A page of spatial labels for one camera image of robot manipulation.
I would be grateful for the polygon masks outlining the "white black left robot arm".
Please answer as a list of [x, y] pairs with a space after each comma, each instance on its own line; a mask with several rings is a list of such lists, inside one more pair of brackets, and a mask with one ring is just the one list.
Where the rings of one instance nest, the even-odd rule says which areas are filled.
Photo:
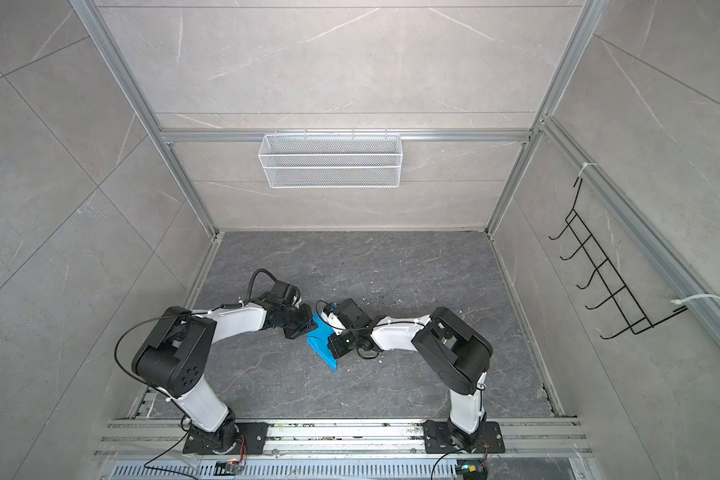
[[167, 395], [193, 427], [216, 433], [232, 421], [231, 409], [212, 390], [205, 367], [213, 344], [242, 334], [280, 328], [296, 339], [317, 328], [297, 287], [277, 281], [255, 299], [213, 310], [171, 307], [135, 353], [132, 373]]

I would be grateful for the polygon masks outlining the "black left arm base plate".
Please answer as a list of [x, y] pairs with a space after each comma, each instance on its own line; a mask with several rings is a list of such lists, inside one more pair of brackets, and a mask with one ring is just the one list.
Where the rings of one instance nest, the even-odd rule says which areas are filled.
[[227, 422], [215, 432], [206, 432], [192, 424], [182, 452], [197, 455], [260, 455], [264, 450], [268, 429], [269, 424], [265, 422]]

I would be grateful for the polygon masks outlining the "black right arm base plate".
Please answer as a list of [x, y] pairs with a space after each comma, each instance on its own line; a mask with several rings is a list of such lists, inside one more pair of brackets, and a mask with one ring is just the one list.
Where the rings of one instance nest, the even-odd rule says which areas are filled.
[[503, 454], [506, 447], [500, 425], [482, 420], [473, 433], [465, 433], [451, 421], [422, 423], [425, 450], [429, 454], [464, 451], [469, 454]]

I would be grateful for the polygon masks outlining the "blue square paper sheet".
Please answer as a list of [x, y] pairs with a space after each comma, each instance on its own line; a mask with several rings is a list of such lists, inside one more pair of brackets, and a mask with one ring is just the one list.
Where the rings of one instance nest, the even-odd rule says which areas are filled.
[[329, 348], [329, 337], [335, 334], [334, 329], [325, 323], [318, 313], [312, 314], [316, 328], [307, 334], [307, 344], [333, 370], [337, 370], [337, 360]]

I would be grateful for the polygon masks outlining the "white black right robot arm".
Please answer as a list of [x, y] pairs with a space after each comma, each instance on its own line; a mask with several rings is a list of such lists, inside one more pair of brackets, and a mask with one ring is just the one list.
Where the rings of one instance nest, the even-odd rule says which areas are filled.
[[324, 350], [334, 360], [352, 351], [363, 359], [392, 350], [417, 352], [450, 391], [453, 433], [476, 434], [485, 418], [482, 391], [493, 347], [453, 311], [438, 307], [416, 318], [372, 318], [346, 299], [324, 304], [318, 317], [333, 330]]

